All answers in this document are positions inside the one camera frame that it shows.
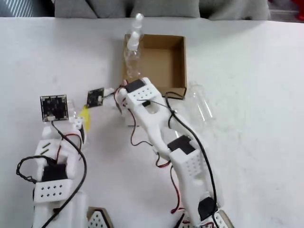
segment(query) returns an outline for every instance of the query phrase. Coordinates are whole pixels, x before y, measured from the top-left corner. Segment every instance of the white tabletop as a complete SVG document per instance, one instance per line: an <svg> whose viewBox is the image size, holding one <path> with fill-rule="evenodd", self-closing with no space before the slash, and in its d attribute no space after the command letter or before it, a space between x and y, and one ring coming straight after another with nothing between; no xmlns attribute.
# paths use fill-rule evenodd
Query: white tabletop
<svg viewBox="0 0 304 228"><path fill-rule="evenodd" d="M43 127L39 96L117 86L127 19L0 19L0 227L31 227L31 183L15 174L34 154ZM147 19L150 34L186 37L188 79L205 87L216 121L205 134L224 210L237 228L304 223L304 24ZM169 168L109 106L93 108L89 205L107 208L117 228L169 228L176 195ZM137 130L134 140L144 139ZM32 174L34 162L22 171Z"/></svg>

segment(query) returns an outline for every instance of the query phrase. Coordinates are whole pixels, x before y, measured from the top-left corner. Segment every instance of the black circuit board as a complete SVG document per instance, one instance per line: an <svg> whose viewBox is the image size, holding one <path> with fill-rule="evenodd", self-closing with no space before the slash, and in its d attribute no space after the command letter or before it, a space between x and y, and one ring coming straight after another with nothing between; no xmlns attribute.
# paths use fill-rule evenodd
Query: black circuit board
<svg viewBox="0 0 304 228"><path fill-rule="evenodd" d="M97 106L103 105L103 97L104 97L105 88L91 90L87 93L87 108L93 108Z"/></svg>
<svg viewBox="0 0 304 228"><path fill-rule="evenodd" d="M41 112L43 122L68 120L67 96L41 96Z"/></svg>

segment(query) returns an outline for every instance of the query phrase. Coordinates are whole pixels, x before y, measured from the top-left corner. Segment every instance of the open cardboard box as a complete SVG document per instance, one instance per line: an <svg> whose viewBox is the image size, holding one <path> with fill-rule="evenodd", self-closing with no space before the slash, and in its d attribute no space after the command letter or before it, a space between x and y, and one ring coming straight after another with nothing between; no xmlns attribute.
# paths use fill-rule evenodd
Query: open cardboard box
<svg viewBox="0 0 304 228"><path fill-rule="evenodd" d="M125 35L124 49L127 39L128 35ZM187 90L185 37L146 34L141 42L142 77L149 78L162 96L172 91L184 98ZM136 80L127 77L125 61L123 79ZM172 94L168 97L181 99Z"/></svg>

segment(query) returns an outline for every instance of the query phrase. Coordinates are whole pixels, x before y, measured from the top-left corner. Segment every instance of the robotic arm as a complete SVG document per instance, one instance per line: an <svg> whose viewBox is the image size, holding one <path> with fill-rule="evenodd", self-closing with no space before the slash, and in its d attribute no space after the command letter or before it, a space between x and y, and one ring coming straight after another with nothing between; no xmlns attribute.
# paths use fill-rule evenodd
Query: robotic arm
<svg viewBox="0 0 304 228"><path fill-rule="evenodd" d="M131 111L136 122L147 132L154 151L172 162L179 179L181 201L191 224L199 227L212 222L221 228L233 227L228 226L231 222L219 213L218 207L223 204L223 197L219 186L218 197L214 194L215 187L210 181L212 174L209 174L208 161L203 154L205 151L202 151L204 148L195 139L197 134L181 115L165 104L161 93L149 79L138 79L126 85L119 91L117 100L125 107L122 109L123 115ZM183 135L166 144L162 139L162 127L169 127Z"/></svg>
<svg viewBox="0 0 304 228"><path fill-rule="evenodd" d="M81 117L73 117L69 119L69 122L61 122L60 130L78 148L86 143L87 137ZM38 165L36 180L25 177L19 172L23 161L32 158L36 158ZM32 228L113 227L106 210L89 207L86 194L76 190L82 184L82 181L75 183L74 180L80 158L83 159L79 157L77 149L58 134L55 126L44 127L35 156L23 159L17 169L18 175L35 183Z"/></svg>
<svg viewBox="0 0 304 228"><path fill-rule="evenodd" d="M219 210L219 206L223 205L220 186L216 175L214 181L210 181L210 166L197 134L181 115L165 104L161 93L149 79L138 79L121 88L117 101L122 104L123 115L131 112L147 132L153 150L172 163L179 179L181 201L190 219L189 226L207 227L211 224L212 227L233 228L226 214ZM23 159L18 165L17 174L35 183L33 228L113 227L105 209L89 208L85 193L74 190L80 155L77 147L86 143L83 126L81 117L73 117L69 122L61 122L60 131L55 126L43 129L35 158L45 158L36 159L37 180L19 172L22 162L29 158ZM163 127L183 135L166 144L161 133ZM182 219L175 227L183 227Z"/></svg>

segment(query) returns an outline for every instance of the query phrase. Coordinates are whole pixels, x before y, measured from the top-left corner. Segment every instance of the gray fabric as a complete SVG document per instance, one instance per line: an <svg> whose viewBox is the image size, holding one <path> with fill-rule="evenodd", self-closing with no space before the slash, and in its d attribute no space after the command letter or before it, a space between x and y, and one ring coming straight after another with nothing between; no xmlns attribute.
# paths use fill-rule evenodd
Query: gray fabric
<svg viewBox="0 0 304 228"><path fill-rule="evenodd" d="M122 0L87 0L99 18L125 18Z"/></svg>
<svg viewBox="0 0 304 228"><path fill-rule="evenodd" d="M56 0L57 18L97 18L85 0Z"/></svg>
<svg viewBox="0 0 304 228"><path fill-rule="evenodd" d="M56 0L58 18L125 18L122 0Z"/></svg>
<svg viewBox="0 0 304 228"><path fill-rule="evenodd" d="M267 20L267 0L56 0L55 17L203 17L211 20Z"/></svg>
<svg viewBox="0 0 304 228"><path fill-rule="evenodd" d="M210 20L267 20L270 12L267 0L200 0L201 17Z"/></svg>
<svg viewBox="0 0 304 228"><path fill-rule="evenodd" d="M136 0L131 17L142 13L145 17L199 18L199 0Z"/></svg>

